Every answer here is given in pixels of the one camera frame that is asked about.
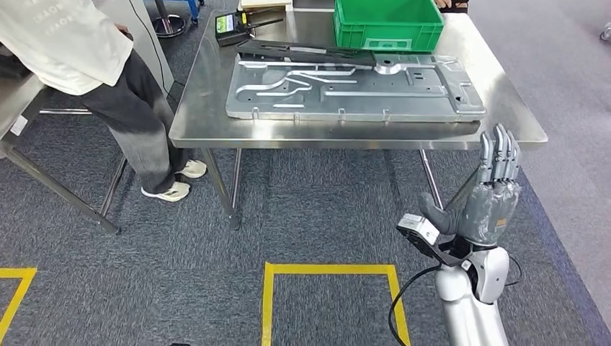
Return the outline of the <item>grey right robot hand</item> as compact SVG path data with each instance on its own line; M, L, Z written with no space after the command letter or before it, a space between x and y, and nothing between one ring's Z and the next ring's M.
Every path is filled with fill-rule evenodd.
M422 215L444 235L458 235L479 246L494 246L505 231L522 188L517 183L521 150L513 133L501 123L495 140L481 134L481 161L476 181L462 208L441 209L428 192L419 196Z

